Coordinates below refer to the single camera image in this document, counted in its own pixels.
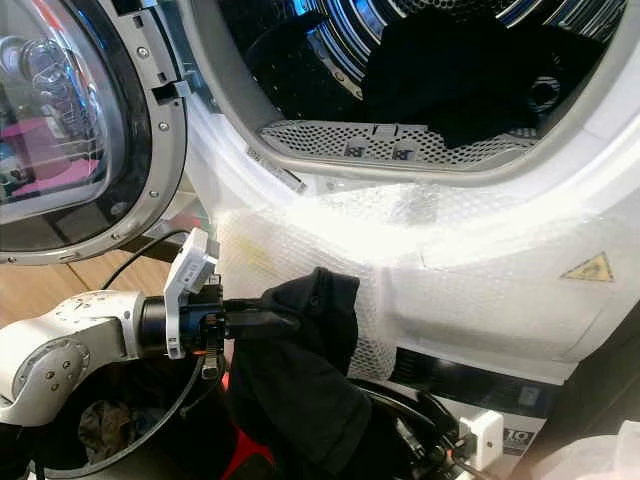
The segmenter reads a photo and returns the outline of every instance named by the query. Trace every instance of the black cloth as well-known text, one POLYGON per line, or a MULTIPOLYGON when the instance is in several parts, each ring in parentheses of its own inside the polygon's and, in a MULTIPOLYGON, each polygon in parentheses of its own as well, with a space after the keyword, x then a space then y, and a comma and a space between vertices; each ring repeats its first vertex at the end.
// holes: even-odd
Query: black cloth
MULTIPOLYGON (((240 428, 271 448, 284 478, 347 478, 340 475, 367 468, 350 462, 374 428, 371 402, 345 379, 358 337, 358 286, 357 278, 317 268, 267 290, 261 307, 297 315, 300 329, 236 340, 231 409, 240 428)), ((349 478, 366 478, 360 475, 349 478)))
POLYGON ((367 120, 426 124, 449 148, 535 127, 603 48, 559 28, 507 29, 490 15, 462 23, 428 7, 389 24, 372 51, 362 83, 367 120))

